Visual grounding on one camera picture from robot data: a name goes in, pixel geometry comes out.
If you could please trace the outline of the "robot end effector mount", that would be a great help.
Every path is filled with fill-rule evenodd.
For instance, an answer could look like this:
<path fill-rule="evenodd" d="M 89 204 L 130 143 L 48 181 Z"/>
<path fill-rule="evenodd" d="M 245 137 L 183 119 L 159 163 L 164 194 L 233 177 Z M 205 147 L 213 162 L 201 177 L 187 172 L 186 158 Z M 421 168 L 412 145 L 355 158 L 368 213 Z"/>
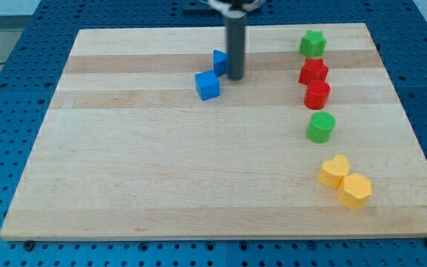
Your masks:
<path fill-rule="evenodd" d="M 208 5 L 223 16 L 244 15 L 260 8 L 265 0 L 208 0 Z"/>

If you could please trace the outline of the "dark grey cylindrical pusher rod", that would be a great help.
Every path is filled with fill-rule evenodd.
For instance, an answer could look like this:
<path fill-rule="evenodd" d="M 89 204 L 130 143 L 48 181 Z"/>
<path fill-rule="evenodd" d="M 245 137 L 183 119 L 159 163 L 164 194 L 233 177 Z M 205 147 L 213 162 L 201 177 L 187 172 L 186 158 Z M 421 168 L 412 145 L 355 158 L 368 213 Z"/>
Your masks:
<path fill-rule="evenodd" d="M 240 80 L 244 76 L 245 26 L 245 12 L 231 10 L 225 14 L 226 70 L 228 78 L 232 80 Z"/>

